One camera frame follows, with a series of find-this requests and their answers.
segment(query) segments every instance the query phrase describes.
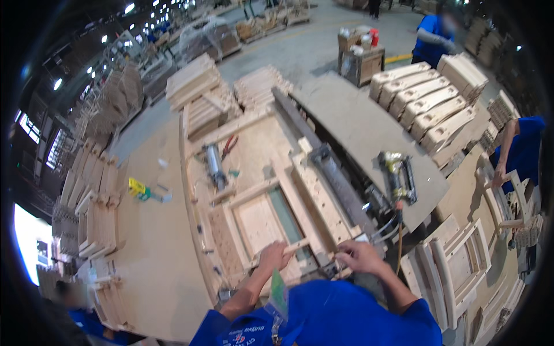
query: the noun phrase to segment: forearm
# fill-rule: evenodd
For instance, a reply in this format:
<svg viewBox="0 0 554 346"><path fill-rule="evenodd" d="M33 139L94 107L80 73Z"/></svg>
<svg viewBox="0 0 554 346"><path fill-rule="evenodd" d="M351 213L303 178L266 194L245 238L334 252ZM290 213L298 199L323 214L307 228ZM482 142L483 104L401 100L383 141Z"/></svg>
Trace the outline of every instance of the forearm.
<svg viewBox="0 0 554 346"><path fill-rule="evenodd" d="M423 28L419 28L417 30L417 38L425 43L436 44L436 45L443 44L444 40L446 40L444 37L430 33Z"/></svg>
<svg viewBox="0 0 554 346"><path fill-rule="evenodd" d="M417 300L388 264L384 264L383 269L376 276L381 280L391 312L403 314Z"/></svg>
<svg viewBox="0 0 554 346"><path fill-rule="evenodd" d="M500 157L498 158L497 166L506 166L512 141L514 140L514 136L517 134L517 127L517 120L511 120L508 124L506 124L503 134L504 138L502 139L502 144L500 146Z"/></svg>
<svg viewBox="0 0 554 346"><path fill-rule="evenodd" d="M244 287L239 289L235 295L219 311L229 321L251 312L260 297L261 289L271 277L272 271L265 268L256 268Z"/></svg>

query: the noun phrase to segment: person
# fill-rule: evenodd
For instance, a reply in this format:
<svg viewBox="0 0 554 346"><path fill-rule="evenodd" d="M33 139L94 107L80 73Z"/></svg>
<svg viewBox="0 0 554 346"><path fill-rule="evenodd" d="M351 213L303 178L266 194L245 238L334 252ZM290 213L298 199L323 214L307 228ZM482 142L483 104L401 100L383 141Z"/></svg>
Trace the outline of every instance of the person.
<svg viewBox="0 0 554 346"><path fill-rule="evenodd" d="M313 280L292 288L288 321L273 342L273 316L254 310L260 291L275 269L282 270L293 254L286 243L262 250L259 266L246 284L223 305L206 314L190 345L442 345L440 328L423 299L400 281L372 245L347 240L336 259L354 272L370 273L381 282L389 311L360 286L347 281Z"/></svg>
<svg viewBox="0 0 554 346"><path fill-rule="evenodd" d="M506 123L502 144L489 158L495 167L493 187L502 186L504 193L514 191L511 182L505 182L506 173L514 169L521 181L529 178L533 182L531 187L538 186L538 158L544 128L545 122L540 116L512 119Z"/></svg>
<svg viewBox="0 0 554 346"><path fill-rule="evenodd" d="M412 64L426 61L436 69L443 54L451 54L456 49L454 33L458 20L453 11L440 4L437 15L423 17L417 27L417 41L412 51Z"/></svg>
<svg viewBox="0 0 554 346"><path fill-rule="evenodd" d="M379 19L379 7L381 6L381 0L370 0L368 3L371 18Z"/></svg>
<svg viewBox="0 0 554 346"><path fill-rule="evenodd" d="M74 292L70 283L64 281L56 282L55 292L68 311L69 316L79 326L85 334L93 335L107 342L116 345L131 345L139 342L146 337L138 334L115 331L104 327L96 311L87 311L86 307L80 304L79 296Z"/></svg>

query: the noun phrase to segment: yellow floor line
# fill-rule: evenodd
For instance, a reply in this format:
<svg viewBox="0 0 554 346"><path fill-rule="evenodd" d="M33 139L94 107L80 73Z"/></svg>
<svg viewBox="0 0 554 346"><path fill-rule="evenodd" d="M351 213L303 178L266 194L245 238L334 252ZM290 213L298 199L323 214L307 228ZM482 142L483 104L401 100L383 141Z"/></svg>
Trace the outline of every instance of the yellow floor line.
<svg viewBox="0 0 554 346"><path fill-rule="evenodd" d="M411 58L412 58L412 53L397 55L397 56L389 56L388 58L384 59L384 63L389 64L389 63L393 63L395 61L408 60L408 59L411 59Z"/></svg>

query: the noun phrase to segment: red-handled pliers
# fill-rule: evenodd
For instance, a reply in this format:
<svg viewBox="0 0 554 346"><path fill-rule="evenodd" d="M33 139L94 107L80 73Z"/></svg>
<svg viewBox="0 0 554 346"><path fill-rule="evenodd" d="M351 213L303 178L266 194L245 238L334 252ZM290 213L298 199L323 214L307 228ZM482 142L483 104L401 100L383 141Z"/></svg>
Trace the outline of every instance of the red-handled pliers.
<svg viewBox="0 0 554 346"><path fill-rule="evenodd" d="M231 137L229 137L229 139L227 140L227 144L225 144L225 147L223 148L223 154L221 155L221 161L223 161L223 159L225 159L225 157L231 152L231 149L233 149L235 147L235 145L237 145L237 141L239 140L239 136L236 136L235 135L231 135Z"/></svg>

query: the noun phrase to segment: blue t-shirt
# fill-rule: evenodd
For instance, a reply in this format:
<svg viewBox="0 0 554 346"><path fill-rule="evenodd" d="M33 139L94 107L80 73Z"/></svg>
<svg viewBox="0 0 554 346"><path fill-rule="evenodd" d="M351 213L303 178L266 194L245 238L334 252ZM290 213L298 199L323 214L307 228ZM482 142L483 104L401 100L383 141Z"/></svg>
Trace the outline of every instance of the blue t-shirt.
<svg viewBox="0 0 554 346"><path fill-rule="evenodd" d="M417 27L417 30L423 28L425 31L435 35L442 36L450 41L454 41L454 35L452 33L443 32L443 23L440 16L425 16ZM433 69L437 68L440 57L443 54L448 54L448 51L441 44L431 44L417 39L415 48L413 51L415 56L422 58L428 62Z"/></svg>
<svg viewBox="0 0 554 346"><path fill-rule="evenodd" d="M506 173L517 170L520 180L527 178L538 186L538 152L541 147L541 131L545 128L545 122L540 116L519 118L520 134L514 137L508 160ZM500 158L500 146L494 150L494 166ZM504 193L514 191L511 182L502 185Z"/></svg>
<svg viewBox="0 0 554 346"><path fill-rule="evenodd" d="M95 337L106 340L112 344L126 345L127 333L114 331L114 339L107 339L104 337L104 326L100 323L100 319L95 311L87 312L84 309L70 310L69 316L75 321L75 324L79 326L85 334L94 335Z"/></svg>
<svg viewBox="0 0 554 346"><path fill-rule="evenodd" d="M273 318L263 308L230 322L210 310L190 345L273 345ZM282 346L440 346L440 328L425 300L402 315L380 306L362 287L346 281L314 280L290 290L289 320L279 328Z"/></svg>

